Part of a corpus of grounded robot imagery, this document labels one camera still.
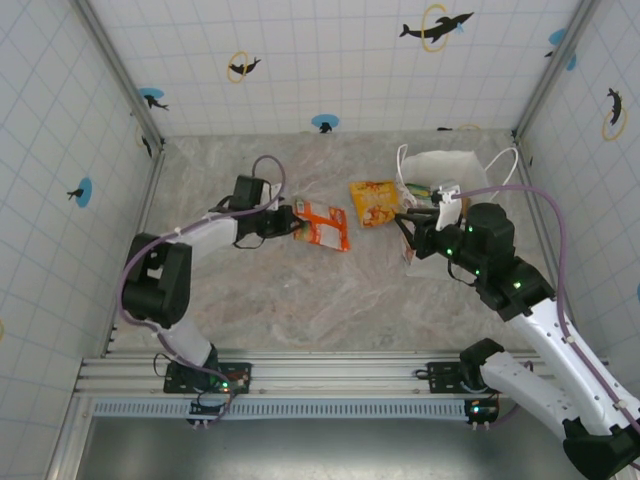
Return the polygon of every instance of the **chip bag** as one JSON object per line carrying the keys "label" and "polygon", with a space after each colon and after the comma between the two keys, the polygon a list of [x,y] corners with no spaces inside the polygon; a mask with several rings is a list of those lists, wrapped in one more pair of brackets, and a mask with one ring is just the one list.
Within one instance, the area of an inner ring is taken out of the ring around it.
{"label": "chip bag", "polygon": [[296,216],[305,220],[304,226],[293,232],[294,239],[341,252],[351,249],[347,237],[347,215],[343,209],[298,198],[293,202],[293,210]]}
{"label": "chip bag", "polygon": [[392,180],[349,184],[361,227],[375,227],[393,220],[398,210],[398,194]]}

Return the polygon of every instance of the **plastic bag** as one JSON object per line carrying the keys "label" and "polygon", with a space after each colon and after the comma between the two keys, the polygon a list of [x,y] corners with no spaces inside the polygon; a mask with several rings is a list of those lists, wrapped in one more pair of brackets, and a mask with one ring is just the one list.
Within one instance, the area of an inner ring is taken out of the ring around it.
{"label": "plastic bag", "polygon": [[[489,186],[487,173],[480,165],[475,152],[435,150],[405,158],[407,148],[406,144],[401,145],[396,157],[396,189],[405,208],[432,206],[429,200],[413,195],[407,184],[419,185],[430,190],[438,183],[453,180],[460,185],[462,191]],[[478,195],[473,198],[472,203],[488,200],[489,195]]]}
{"label": "plastic bag", "polygon": [[296,216],[306,220],[304,226],[293,233],[295,240],[323,245],[340,252],[351,249],[347,215],[343,209],[298,198],[293,202],[293,210]]}

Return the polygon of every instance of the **metal track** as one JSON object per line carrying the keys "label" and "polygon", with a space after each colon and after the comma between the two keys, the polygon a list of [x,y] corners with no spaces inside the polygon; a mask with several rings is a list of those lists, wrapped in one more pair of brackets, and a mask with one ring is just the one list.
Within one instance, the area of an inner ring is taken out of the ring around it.
{"label": "metal track", "polygon": [[[153,354],[124,357],[115,354],[83,361],[77,396],[126,398],[190,398],[194,395],[165,394],[164,378],[153,371]],[[534,371],[553,380],[553,375],[537,355],[514,354],[522,362],[531,361]],[[471,398],[468,394],[431,394],[428,382],[413,372],[432,361],[458,361],[452,352],[413,353],[299,353],[221,351],[222,362],[253,364],[251,393],[242,398],[279,399],[391,399],[391,398]],[[168,361],[159,357],[158,374],[163,376]]]}

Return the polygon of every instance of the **dolphin sticker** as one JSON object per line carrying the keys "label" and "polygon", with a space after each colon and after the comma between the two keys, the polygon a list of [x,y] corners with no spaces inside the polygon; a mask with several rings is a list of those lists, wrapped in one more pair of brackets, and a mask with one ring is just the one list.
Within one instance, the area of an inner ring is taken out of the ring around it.
{"label": "dolphin sticker", "polygon": [[144,98],[147,101],[147,105],[149,105],[149,108],[158,107],[158,108],[162,108],[163,110],[166,110],[167,112],[169,111],[169,105],[161,105],[160,103],[158,103],[158,100],[156,100],[156,97],[154,97],[153,95],[145,95]]}
{"label": "dolphin sticker", "polygon": [[311,124],[320,130],[320,133],[333,132],[338,126],[340,119],[330,113],[322,113],[311,119]]}
{"label": "dolphin sticker", "polygon": [[[560,45],[560,42],[562,42],[562,39],[564,38],[564,34],[567,33],[566,29],[561,28],[560,30],[556,30],[555,32],[553,32],[551,35],[549,35],[549,43],[551,45],[553,45],[554,47],[557,47],[558,45]],[[553,50],[551,50],[549,53],[547,53],[544,58],[550,58],[553,56]],[[571,71],[574,68],[576,68],[576,63],[578,62],[578,57],[576,57],[576,54],[574,53],[571,56],[571,59],[569,60],[569,63],[567,64],[567,71]]]}
{"label": "dolphin sticker", "polygon": [[258,64],[258,62],[260,62],[260,61],[261,61],[261,59],[258,59],[258,58],[256,58],[256,57],[253,57],[253,63],[250,63],[249,65],[247,65],[247,70],[246,70],[246,71],[245,71],[245,69],[244,69],[244,63],[241,63],[240,65],[234,65],[234,64],[232,63],[231,65],[229,65],[229,68],[230,68],[232,71],[234,71],[234,72],[236,72],[236,73],[238,73],[238,74],[240,74],[240,75],[244,76],[244,75],[246,75],[247,73],[252,72],[252,71],[253,71],[253,69],[254,69],[254,68],[256,68],[256,65]]}
{"label": "dolphin sticker", "polygon": [[607,97],[613,98],[613,107],[611,108],[613,116],[611,117],[610,123],[611,126],[614,126],[620,118],[620,113],[622,113],[622,97],[620,96],[620,92],[614,92],[612,88],[609,89]]}
{"label": "dolphin sticker", "polygon": [[162,105],[158,102],[159,98],[164,97],[164,92],[159,88],[143,87],[138,89],[140,95],[147,101],[149,108],[157,107],[169,111],[168,105]]}
{"label": "dolphin sticker", "polygon": [[142,143],[144,144],[145,147],[147,147],[147,153],[149,154],[149,158],[153,158],[153,153],[151,152],[151,145],[149,145],[149,142],[147,141],[146,138],[144,138],[144,136],[142,136],[141,138],[142,138]]}
{"label": "dolphin sticker", "polygon": [[402,25],[402,33],[400,37],[404,37],[405,35],[411,35],[416,38],[430,38],[431,43],[437,42],[440,37],[446,35],[447,33],[451,33],[454,30],[461,30],[462,24],[469,20],[469,18],[473,15],[471,13],[464,13],[462,15],[458,15],[457,17],[449,18],[449,17],[440,17],[436,20],[436,23],[440,25],[435,26],[433,28],[428,28],[426,30],[411,30],[409,26],[405,23]]}
{"label": "dolphin sticker", "polygon": [[78,188],[71,192],[67,192],[69,195],[69,200],[72,198],[76,199],[76,204],[80,208],[85,208],[89,204],[89,200],[91,200],[91,193],[93,192],[93,184],[91,183],[91,179],[89,177],[85,177],[80,180],[78,184]]}

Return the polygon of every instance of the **metal frame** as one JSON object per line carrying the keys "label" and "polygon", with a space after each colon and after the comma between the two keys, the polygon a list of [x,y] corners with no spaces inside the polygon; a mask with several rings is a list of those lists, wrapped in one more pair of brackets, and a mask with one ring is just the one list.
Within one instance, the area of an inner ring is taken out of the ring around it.
{"label": "metal frame", "polygon": [[[238,398],[225,421],[257,418],[438,418],[463,421],[464,400],[486,395],[434,395],[413,372],[430,361],[457,361],[457,352],[252,352],[223,350],[221,361],[246,361],[253,367],[248,395]],[[553,381],[537,356],[536,372]],[[74,480],[94,417],[184,418],[195,395],[167,395],[153,371],[153,353],[113,353],[86,359],[76,393],[54,453],[47,480]],[[158,373],[167,360],[158,358]],[[208,396],[215,405],[223,396]]]}
{"label": "metal frame", "polygon": [[102,23],[93,9],[89,0],[71,0],[71,7],[82,21],[87,34],[93,40],[95,46],[100,52],[102,59],[113,74],[116,83],[120,87],[122,94],[127,99],[127,103],[131,107],[140,128],[147,140],[155,144],[157,150],[162,147],[162,135],[156,126],[149,109],[142,101],[142,97],[135,86],[135,83],[129,76],[126,67],[120,60],[109,36],[105,31]]}
{"label": "metal frame", "polygon": [[[535,115],[562,73],[580,35],[600,3],[601,0],[583,0],[578,7],[565,38],[556,49],[549,68],[540,80],[514,132],[517,144],[521,144],[521,138],[530,128]],[[71,0],[71,5],[116,78],[145,137],[160,151],[162,136],[100,24],[90,1]],[[156,157],[156,164],[147,184],[147,195],[139,213],[139,228],[144,228],[146,224],[163,162],[164,154],[161,153]],[[519,173],[523,183],[531,184],[526,167],[520,165]],[[547,267],[553,274],[556,271],[557,262],[550,248],[550,239],[542,221],[540,206],[537,199],[530,198],[529,194],[527,194],[527,202],[543,246]],[[76,478],[94,417],[110,415],[198,419],[188,411],[193,395],[167,395],[162,392],[163,380],[153,372],[154,353],[151,350],[135,353],[114,352],[109,353],[106,358],[84,360],[76,385],[76,393],[69,405],[47,480]],[[232,411],[228,419],[243,419],[249,414],[251,414],[249,418],[258,418],[256,415],[269,418],[292,418],[291,415],[295,415],[295,418],[309,418],[313,415],[321,415],[325,418],[331,415],[354,415],[354,411],[350,410],[349,406],[357,405],[355,414],[366,415],[367,418],[371,416],[396,418],[398,415],[405,415],[405,418],[406,415],[419,418],[420,415],[433,415],[434,412],[435,414],[440,412],[440,418],[459,420],[459,407],[470,395],[433,395],[429,392],[426,381],[418,380],[412,375],[414,370],[423,367],[429,361],[457,361],[457,355],[457,352],[415,351],[394,353],[221,351],[222,361],[248,361],[254,365],[252,393],[234,402],[239,406],[239,410],[235,414]],[[538,356],[525,352],[514,354],[514,357],[522,362],[532,361],[539,376],[552,384],[555,382],[553,375]],[[167,362],[159,359],[157,363],[161,373]],[[211,396],[207,401],[218,402],[219,400],[220,398]],[[329,405],[329,407],[325,410],[322,410],[322,407],[320,410],[305,409],[305,406],[313,407],[313,405]],[[335,405],[338,405],[340,410],[335,412],[331,410]],[[397,410],[394,405],[399,406],[400,410]],[[627,470],[621,472],[616,478],[621,480],[635,478],[635,475]]]}
{"label": "metal frame", "polygon": [[555,49],[549,67],[538,82],[536,89],[529,99],[527,108],[518,122],[515,130],[516,140],[518,142],[526,135],[529,128],[531,128],[536,115],[551,93],[553,86],[560,78],[560,75],[575,52],[578,41],[602,2],[603,0],[582,0],[578,5],[578,9],[567,27],[562,42],[560,42],[560,45]]}

